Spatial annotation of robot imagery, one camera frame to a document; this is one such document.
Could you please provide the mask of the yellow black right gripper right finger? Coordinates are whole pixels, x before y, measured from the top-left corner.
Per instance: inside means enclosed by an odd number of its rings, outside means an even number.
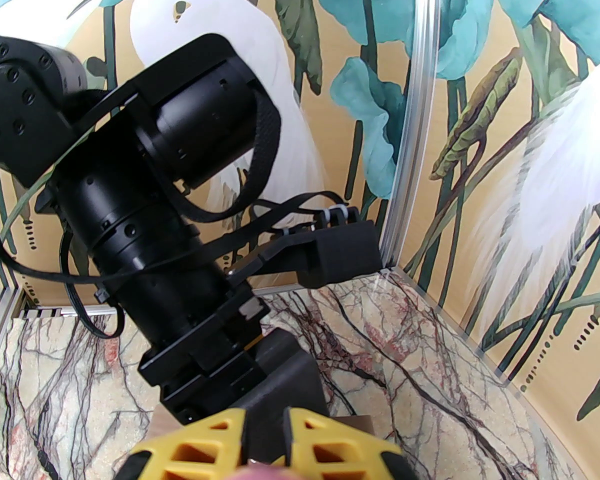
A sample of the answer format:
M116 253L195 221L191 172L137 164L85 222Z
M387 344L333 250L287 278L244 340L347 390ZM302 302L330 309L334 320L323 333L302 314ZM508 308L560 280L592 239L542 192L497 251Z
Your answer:
M304 480L418 480L395 443L302 407L283 416L284 466Z

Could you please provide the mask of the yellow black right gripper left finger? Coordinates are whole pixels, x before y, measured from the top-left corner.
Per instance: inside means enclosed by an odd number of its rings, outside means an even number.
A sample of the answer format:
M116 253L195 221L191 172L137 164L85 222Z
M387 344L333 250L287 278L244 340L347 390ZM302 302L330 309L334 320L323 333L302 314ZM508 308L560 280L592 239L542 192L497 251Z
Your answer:
M245 464L246 410L238 407L134 446L122 480L225 480Z

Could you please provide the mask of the small cardboard box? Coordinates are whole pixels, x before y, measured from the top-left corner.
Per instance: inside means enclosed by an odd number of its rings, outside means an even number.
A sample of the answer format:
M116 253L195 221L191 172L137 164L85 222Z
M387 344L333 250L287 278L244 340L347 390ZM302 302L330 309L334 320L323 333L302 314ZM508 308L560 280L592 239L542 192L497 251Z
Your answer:
M355 414L336 416L330 418L343 425L350 426L370 435L375 435L373 418L368 414ZM159 404L156 406L151 417L151 421L147 428L145 439L153 439L162 435L170 434L182 428L181 423L170 414L170 412ZM245 416L245 432L246 437L244 443L247 445L249 452L264 452L284 451L284 431L283 417L280 416L264 416L256 417L249 411Z

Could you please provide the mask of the aluminium corner post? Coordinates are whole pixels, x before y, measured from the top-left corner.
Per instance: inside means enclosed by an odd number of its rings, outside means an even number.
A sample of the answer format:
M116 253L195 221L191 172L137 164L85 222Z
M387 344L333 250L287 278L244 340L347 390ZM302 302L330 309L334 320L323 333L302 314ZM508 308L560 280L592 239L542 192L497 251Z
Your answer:
M393 191L380 240L384 269L399 264L405 246L428 135L437 78L441 0L415 0L409 91Z

